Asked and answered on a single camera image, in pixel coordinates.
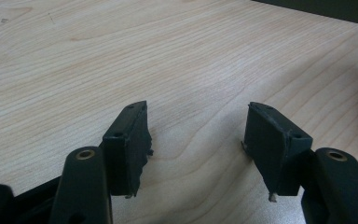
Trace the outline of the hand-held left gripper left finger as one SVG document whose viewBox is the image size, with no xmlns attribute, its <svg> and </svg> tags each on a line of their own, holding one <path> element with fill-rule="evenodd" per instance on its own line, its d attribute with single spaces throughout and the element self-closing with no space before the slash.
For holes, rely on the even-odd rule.
<svg viewBox="0 0 358 224">
<path fill-rule="evenodd" d="M 103 135 L 102 149 L 107 167 L 110 193 L 135 196 L 148 157 L 152 156 L 152 137 L 147 124 L 147 102 L 123 108 Z"/>
</svg>

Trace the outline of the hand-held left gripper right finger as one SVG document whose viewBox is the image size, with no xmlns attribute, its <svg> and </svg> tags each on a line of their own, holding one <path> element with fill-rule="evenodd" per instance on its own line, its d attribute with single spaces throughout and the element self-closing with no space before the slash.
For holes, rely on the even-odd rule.
<svg viewBox="0 0 358 224">
<path fill-rule="evenodd" d="M 313 139 L 272 106 L 251 102 L 248 108 L 243 146 L 269 192 L 274 196 L 297 196 L 302 163 Z"/>
</svg>

